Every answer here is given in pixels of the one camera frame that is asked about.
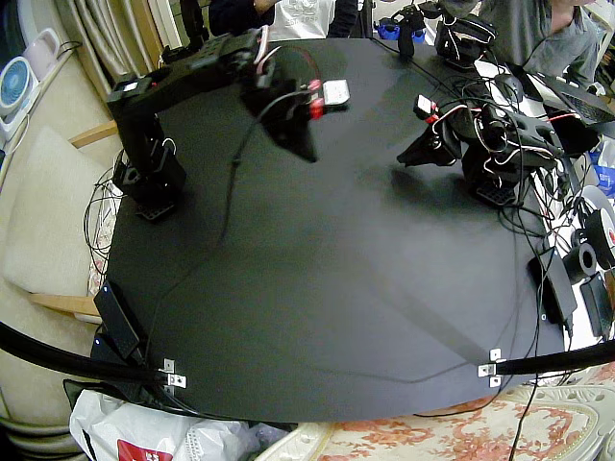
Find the black mouse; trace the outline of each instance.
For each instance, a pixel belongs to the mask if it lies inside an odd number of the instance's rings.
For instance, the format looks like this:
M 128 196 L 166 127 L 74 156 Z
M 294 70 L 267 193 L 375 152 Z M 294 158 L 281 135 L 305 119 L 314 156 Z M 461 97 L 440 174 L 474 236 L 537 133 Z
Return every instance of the black mouse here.
M 502 93 L 502 95 L 510 102 L 521 103 L 525 92 L 519 79 L 511 74 L 496 75 L 493 79 L 496 84 L 496 88 Z

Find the beige chair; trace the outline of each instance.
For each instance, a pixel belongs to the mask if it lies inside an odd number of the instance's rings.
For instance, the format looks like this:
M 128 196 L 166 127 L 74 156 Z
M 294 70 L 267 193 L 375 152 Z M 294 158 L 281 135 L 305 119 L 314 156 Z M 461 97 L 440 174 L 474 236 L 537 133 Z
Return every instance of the beige chair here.
M 28 291 L 31 302 L 93 322 L 100 318 L 87 295 L 91 257 L 83 222 L 107 168 L 77 148 L 114 133 L 112 121 L 70 141 L 41 130 L 17 191 L 2 261 L 5 279 Z

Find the metal bracket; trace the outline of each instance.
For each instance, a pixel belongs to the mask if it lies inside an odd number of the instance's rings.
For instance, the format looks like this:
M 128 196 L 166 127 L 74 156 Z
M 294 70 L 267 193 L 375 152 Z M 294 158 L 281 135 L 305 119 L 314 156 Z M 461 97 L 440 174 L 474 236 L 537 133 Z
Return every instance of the metal bracket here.
M 496 375 L 496 364 L 504 362 L 501 349 L 492 349 L 489 351 L 489 361 L 484 365 L 479 365 L 479 377 L 489 377 L 489 387 L 500 387 L 502 385 L 502 377 Z
M 171 396 L 175 396 L 176 387 L 185 389 L 187 380 L 185 376 L 175 374 L 175 360 L 165 358 L 164 368 L 162 368 L 161 371 L 167 373 L 166 385 L 163 386 L 164 392 Z

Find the white fan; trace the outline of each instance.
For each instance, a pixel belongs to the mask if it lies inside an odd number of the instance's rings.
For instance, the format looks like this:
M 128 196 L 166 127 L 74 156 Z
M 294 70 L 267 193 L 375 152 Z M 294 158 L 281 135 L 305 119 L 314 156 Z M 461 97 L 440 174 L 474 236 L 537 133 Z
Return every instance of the white fan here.
M 17 57 L 0 74 L 0 137 L 9 141 L 35 103 L 40 87 L 28 61 Z

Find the white t-shirt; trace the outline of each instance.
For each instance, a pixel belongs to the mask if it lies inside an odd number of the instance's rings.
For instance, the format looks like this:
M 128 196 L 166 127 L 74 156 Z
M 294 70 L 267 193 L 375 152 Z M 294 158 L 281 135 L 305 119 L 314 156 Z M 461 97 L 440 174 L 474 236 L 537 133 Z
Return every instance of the white t-shirt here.
M 275 8 L 270 40 L 325 38 L 335 15 L 335 0 L 282 0 Z

